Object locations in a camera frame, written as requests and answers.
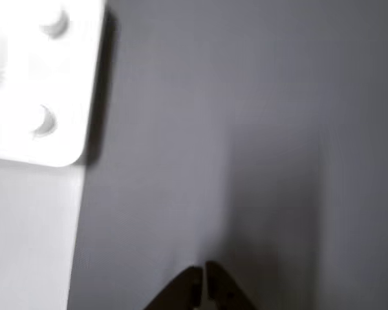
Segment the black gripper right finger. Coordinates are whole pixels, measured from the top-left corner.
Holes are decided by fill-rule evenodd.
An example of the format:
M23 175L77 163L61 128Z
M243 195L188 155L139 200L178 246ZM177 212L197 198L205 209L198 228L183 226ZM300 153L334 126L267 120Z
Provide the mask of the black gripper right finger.
M215 262L206 262L208 300L219 310L256 310L251 300L225 268Z

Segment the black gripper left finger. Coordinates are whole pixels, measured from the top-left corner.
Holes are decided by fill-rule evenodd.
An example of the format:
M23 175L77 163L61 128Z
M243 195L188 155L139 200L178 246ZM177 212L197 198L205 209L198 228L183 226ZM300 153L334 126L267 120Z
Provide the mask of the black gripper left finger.
M190 266L179 273L145 307L145 310L191 310L202 299L203 269Z

